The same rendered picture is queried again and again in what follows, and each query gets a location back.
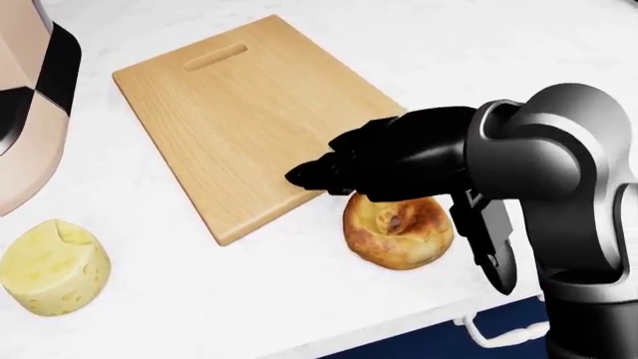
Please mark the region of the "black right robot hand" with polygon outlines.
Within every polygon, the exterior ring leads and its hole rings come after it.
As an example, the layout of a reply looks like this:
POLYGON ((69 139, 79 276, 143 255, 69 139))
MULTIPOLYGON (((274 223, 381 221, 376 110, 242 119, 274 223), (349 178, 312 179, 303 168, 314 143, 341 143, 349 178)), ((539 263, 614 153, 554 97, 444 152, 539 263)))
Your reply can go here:
POLYGON ((442 107, 368 122, 331 140, 331 152, 294 167, 285 178, 306 190, 332 195, 353 191, 372 202, 449 195, 459 235, 468 239, 476 265, 503 295, 517 283, 505 205, 472 182, 465 142, 476 110, 442 107))

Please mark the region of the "round browned bread roll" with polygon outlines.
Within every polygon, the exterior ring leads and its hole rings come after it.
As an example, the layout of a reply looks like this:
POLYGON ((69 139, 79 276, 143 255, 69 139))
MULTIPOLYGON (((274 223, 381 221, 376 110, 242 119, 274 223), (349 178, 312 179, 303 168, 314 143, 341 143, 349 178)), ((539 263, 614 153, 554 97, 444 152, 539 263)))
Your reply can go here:
POLYGON ((342 216, 350 250, 376 265, 410 270, 427 265, 451 247, 452 221, 431 196, 399 202, 371 202, 355 193, 342 216))

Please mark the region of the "wooden cutting board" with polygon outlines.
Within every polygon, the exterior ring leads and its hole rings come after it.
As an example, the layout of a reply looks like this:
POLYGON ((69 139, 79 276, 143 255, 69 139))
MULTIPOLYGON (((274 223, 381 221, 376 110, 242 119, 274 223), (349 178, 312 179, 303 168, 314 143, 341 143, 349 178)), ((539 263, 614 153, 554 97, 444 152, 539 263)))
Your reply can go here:
POLYGON ((113 74, 218 244, 316 196, 285 174, 403 108, 271 15, 113 74))

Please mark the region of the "yellow cheese wheel with holes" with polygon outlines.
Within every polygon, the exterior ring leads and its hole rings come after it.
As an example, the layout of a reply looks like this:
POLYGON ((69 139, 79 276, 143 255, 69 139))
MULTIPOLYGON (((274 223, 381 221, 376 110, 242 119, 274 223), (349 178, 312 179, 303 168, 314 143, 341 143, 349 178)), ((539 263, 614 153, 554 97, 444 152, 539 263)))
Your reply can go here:
POLYGON ((29 229, 0 257, 0 284, 38 316, 61 316, 86 306, 110 274, 101 243, 88 230, 56 218, 29 229))

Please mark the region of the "beige and black appliance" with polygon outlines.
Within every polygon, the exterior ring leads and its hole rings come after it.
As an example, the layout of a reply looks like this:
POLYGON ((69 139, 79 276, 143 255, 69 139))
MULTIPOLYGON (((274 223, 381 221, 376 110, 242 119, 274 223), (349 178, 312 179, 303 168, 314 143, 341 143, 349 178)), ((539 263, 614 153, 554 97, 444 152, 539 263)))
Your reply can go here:
POLYGON ((0 0, 0 216, 56 171, 81 59, 77 39, 41 0, 0 0))

